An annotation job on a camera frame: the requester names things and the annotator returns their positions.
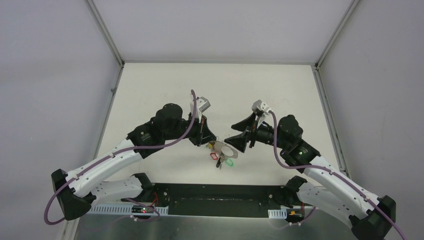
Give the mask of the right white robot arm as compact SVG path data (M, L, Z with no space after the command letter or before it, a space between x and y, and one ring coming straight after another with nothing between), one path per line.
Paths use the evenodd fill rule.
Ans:
M226 138L225 143L242 153L255 142L273 146L282 167L319 183L316 186L301 176L292 177L280 190L280 205L311 205L344 223L358 240L385 239L396 222L396 202L391 197L369 192L333 167L302 139L303 129L293 115L275 120L273 126L260 122L260 117L254 112L233 124L231 128L241 133Z

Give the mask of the grey perforated key organizer plate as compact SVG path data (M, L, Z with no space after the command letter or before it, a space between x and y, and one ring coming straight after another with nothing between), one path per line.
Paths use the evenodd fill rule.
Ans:
M232 146L222 141L215 141L212 145L212 151L225 158L237 159L238 151Z

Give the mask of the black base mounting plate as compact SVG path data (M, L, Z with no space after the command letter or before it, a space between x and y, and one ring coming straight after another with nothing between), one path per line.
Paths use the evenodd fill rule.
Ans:
M266 218L269 210L299 208L279 185L156 183L134 201L167 207L169 215Z

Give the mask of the green tagged key on plate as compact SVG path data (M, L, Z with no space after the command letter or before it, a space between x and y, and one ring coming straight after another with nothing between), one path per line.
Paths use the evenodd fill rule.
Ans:
M234 162L232 159L228 158L225 161L225 164L228 165L229 167L233 167L234 166Z

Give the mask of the red tagged key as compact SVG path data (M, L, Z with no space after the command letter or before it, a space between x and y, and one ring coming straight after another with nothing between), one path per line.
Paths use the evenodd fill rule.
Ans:
M215 161L218 161L220 159L220 155L216 152L211 152L210 157Z

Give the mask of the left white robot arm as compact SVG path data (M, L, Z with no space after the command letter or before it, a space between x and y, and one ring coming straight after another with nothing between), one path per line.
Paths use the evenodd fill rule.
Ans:
M137 163L152 154L188 139L194 146L205 145L216 140L208 128L204 112L211 104L203 97L192 101L187 119L182 108L167 103L148 122L137 126L121 142L104 155L71 171L57 169L51 174L54 194L44 211L48 211L57 200L63 219L70 221L85 215L92 207L124 198L147 202L152 198L153 189L144 173L136 173L122 180L106 179L121 169Z

